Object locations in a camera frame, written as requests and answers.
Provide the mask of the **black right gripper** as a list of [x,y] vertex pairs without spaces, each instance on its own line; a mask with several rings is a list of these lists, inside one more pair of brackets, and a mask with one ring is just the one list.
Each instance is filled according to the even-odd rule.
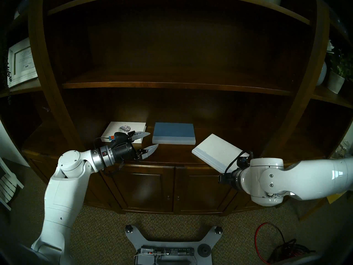
[[236,174],[237,174],[237,171],[219,174],[219,184],[227,184],[230,186],[235,186]]

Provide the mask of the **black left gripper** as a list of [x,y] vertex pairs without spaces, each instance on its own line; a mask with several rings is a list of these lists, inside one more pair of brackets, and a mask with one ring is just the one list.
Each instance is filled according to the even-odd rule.
[[151,145],[138,150],[135,150],[132,145],[132,142],[142,142],[142,139],[149,135],[149,132],[131,131],[127,133],[127,142],[113,143],[113,158],[115,160],[115,163],[121,163],[125,160],[144,160],[147,157],[151,156],[156,151],[159,144]]

